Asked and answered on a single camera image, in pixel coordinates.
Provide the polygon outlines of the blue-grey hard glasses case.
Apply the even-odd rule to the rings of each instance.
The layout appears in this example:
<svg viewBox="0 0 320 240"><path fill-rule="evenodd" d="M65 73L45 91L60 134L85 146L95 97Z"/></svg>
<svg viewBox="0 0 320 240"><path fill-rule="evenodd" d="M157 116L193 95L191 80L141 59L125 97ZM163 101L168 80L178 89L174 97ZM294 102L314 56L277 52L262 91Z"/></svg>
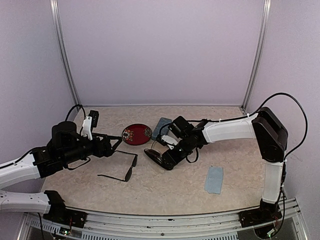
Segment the blue-grey hard glasses case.
<svg viewBox="0 0 320 240"><path fill-rule="evenodd" d="M160 132L161 135L167 135L169 132L168 126L170 123L172 123L172 120L170 118L161 117L152 132L151 139L155 141Z"/></svg>

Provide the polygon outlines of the black glasses case beige lining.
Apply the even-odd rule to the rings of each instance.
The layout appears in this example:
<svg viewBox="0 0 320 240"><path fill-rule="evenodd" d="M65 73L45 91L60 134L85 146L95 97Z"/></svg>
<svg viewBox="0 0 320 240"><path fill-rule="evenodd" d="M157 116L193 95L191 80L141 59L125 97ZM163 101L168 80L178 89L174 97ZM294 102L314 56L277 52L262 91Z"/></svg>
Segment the black glasses case beige lining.
<svg viewBox="0 0 320 240"><path fill-rule="evenodd" d="M143 151L147 157L149 157L152 161L154 161L163 169L171 171L174 168L175 162L172 159L169 150L167 150L164 153L160 153L159 151L153 148L145 148Z"/></svg>

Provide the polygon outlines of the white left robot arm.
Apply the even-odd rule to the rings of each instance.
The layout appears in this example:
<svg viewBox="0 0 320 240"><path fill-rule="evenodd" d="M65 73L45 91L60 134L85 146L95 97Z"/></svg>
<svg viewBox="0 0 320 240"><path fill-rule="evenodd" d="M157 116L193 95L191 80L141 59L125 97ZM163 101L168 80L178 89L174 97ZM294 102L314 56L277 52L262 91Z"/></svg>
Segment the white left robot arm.
<svg viewBox="0 0 320 240"><path fill-rule="evenodd" d="M51 140L46 146L35 147L23 156L0 165L1 212L31 212L51 214L63 223L70 218L64 200L54 190L39 193L8 192L4 188L27 180L44 179L68 169L69 164L90 157L110 157L122 142L120 136L90 133L82 136L77 125L63 121L51 129Z"/></svg>

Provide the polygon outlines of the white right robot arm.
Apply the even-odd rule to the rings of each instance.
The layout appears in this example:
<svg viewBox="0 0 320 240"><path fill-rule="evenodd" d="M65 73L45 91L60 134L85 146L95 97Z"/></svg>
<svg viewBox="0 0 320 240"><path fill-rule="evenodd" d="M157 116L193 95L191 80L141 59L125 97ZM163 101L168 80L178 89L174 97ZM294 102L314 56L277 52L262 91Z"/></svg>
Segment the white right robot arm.
<svg viewBox="0 0 320 240"><path fill-rule="evenodd" d="M195 149L205 145L227 140L255 139L261 158L265 161L261 199L264 204L257 208L255 216L260 222L266 222L275 214L273 204L278 202L283 184L288 131L268 107L231 120L203 119L196 126L179 116L169 124L168 129L179 142L170 143L170 149L160 155L162 166L167 170L172 170Z"/></svg>

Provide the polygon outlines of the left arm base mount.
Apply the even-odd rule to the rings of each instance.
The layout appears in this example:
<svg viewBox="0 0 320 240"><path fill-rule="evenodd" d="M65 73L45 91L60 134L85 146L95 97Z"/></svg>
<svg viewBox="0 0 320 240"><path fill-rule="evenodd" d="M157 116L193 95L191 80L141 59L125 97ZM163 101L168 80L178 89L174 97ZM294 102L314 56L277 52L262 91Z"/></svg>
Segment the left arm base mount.
<svg viewBox="0 0 320 240"><path fill-rule="evenodd" d="M49 204L49 212L43 214L45 220L69 227L84 228L87 219L86 212L67 208L65 201L55 190L45 190L44 194L48 197Z"/></svg>

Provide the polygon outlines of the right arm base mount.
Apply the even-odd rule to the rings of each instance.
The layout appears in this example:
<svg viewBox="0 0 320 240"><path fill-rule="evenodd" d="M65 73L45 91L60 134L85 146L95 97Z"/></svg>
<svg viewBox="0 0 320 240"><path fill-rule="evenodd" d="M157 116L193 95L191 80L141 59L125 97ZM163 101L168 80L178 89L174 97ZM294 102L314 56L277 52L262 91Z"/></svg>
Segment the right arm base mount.
<svg viewBox="0 0 320 240"><path fill-rule="evenodd" d="M246 228L282 219L279 201L278 199L275 203L267 203L261 200L259 207L240 211L238 216L241 227Z"/></svg>

